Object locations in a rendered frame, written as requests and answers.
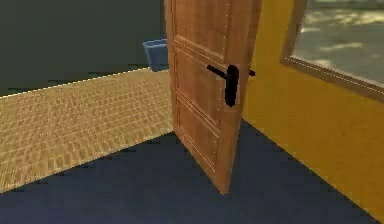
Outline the wooden framed window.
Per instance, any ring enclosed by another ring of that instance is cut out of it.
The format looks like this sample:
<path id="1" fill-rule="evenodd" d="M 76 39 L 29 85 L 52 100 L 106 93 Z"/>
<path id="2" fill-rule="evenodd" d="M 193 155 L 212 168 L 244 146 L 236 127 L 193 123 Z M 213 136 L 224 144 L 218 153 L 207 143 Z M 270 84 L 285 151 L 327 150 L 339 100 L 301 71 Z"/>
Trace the wooden framed window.
<path id="1" fill-rule="evenodd" d="M 384 0 L 293 0 L 281 63 L 384 104 Z"/>

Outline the blue box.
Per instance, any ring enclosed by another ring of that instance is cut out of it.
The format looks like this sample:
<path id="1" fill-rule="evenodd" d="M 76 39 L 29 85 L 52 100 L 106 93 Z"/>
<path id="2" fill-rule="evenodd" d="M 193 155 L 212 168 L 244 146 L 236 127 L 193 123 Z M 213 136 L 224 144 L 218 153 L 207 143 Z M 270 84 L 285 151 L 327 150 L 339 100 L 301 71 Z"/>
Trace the blue box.
<path id="1" fill-rule="evenodd" d="M 168 49 L 165 39 L 145 41 L 142 45 L 149 67 L 153 72 L 168 69 Z"/>

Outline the brown wooden room door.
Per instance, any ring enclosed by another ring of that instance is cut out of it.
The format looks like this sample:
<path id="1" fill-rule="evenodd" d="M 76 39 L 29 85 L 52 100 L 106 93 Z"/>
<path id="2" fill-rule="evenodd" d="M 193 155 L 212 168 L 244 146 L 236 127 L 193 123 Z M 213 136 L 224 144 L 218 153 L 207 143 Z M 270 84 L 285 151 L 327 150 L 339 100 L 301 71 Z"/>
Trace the brown wooden room door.
<path id="1" fill-rule="evenodd" d="M 164 0 L 177 137 L 218 191 L 229 191 L 262 0 Z M 239 69 L 236 103 L 207 69 Z"/>

